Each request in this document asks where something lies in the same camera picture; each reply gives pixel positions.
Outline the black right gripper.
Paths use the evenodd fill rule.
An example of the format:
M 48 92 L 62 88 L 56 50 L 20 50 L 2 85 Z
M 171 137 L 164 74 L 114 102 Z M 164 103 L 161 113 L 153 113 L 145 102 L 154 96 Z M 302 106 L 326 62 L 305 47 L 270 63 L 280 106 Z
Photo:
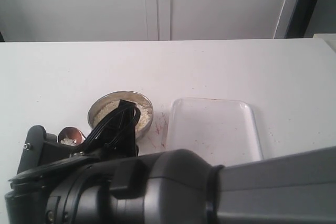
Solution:
M 135 127 L 139 109 L 120 100 L 77 146 L 58 143 L 40 125 L 29 129 L 18 171 L 10 179 L 5 195 L 10 223 L 58 223 L 66 217 L 57 207 L 47 209 L 49 200 L 67 199 L 80 172 L 93 164 L 118 158 L 136 157 Z

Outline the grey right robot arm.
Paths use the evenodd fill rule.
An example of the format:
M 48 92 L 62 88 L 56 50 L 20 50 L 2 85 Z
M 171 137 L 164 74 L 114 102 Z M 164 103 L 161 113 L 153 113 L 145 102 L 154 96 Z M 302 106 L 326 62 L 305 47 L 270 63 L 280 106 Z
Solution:
M 27 143 L 10 223 L 335 223 L 335 148 L 226 167 L 188 150 L 140 156 L 121 100 L 78 146 Z

